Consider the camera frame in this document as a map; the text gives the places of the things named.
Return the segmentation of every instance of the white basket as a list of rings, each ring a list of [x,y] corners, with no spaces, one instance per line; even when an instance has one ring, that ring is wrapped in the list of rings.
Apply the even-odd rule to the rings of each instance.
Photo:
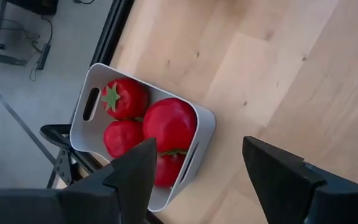
[[[156,186],[153,187],[149,202],[149,210],[151,212],[158,212],[164,209],[168,203],[195,178],[215,130],[215,117],[209,109],[203,106],[194,105],[179,96],[161,90],[142,80],[138,80],[136,77],[130,77],[113,68],[97,63],[89,69],[88,74],[86,75],[74,115],[73,124],[71,126],[70,141],[74,149],[82,152],[97,153],[108,161],[112,160],[103,144],[103,133],[114,119],[105,112],[102,103],[99,102],[100,94],[101,90],[108,82],[116,78],[124,77],[132,78],[142,83],[148,89],[150,92],[150,104],[165,98],[178,98],[190,104],[197,115],[197,129],[195,136],[191,142],[191,146],[175,185],[170,189]],[[90,119],[85,121],[83,119],[83,113],[93,88],[99,89],[99,95],[94,104],[95,106],[92,109]]]

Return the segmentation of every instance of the wood grain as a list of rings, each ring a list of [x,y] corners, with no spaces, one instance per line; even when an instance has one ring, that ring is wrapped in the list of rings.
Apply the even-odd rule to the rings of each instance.
[[[358,1],[137,0],[111,66],[216,116],[165,223],[267,222],[246,135],[358,182]]]

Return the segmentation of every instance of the red tomato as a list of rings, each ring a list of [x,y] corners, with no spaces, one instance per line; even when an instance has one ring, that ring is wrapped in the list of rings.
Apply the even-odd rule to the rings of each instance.
[[[164,155],[157,157],[154,185],[157,187],[171,187],[179,175],[185,155]]]
[[[188,150],[197,127],[193,108],[182,100],[168,98],[154,103],[144,116],[143,134],[156,138],[157,151]]]
[[[116,119],[142,116],[149,103],[147,90],[131,78],[118,78],[102,90],[103,106]]]
[[[103,142],[110,156],[119,158],[144,140],[142,123],[113,121],[104,131]]]

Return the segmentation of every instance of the concrete floor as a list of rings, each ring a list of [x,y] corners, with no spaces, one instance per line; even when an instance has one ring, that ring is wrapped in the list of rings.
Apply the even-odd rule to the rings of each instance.
[[[44,141],[39,129],[45,124],[69,122],[111,3],[59,1],[57,14],[50,18],[52,48],[35,82],[29,80],[29,74],[38,55],[26,67],[0,63],[2,97],[54,156],[58,148]],[[49,38],[50,27],[39,15],[8,4],[5,18],[39,33],[41,47]],[[18,32],[5,30],[1,42],[7,44],[7,54],[21,58],[34,54]],[[45,188],[51,171],[51,163],[0,102],[0,187]]]

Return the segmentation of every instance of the light wood surface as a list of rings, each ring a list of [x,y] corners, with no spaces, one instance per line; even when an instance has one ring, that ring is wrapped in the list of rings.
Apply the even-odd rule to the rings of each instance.
[[[358,183],[358,1],[137,0],[111,66],[216,116],[165,223],[267,222],[243,136]]]

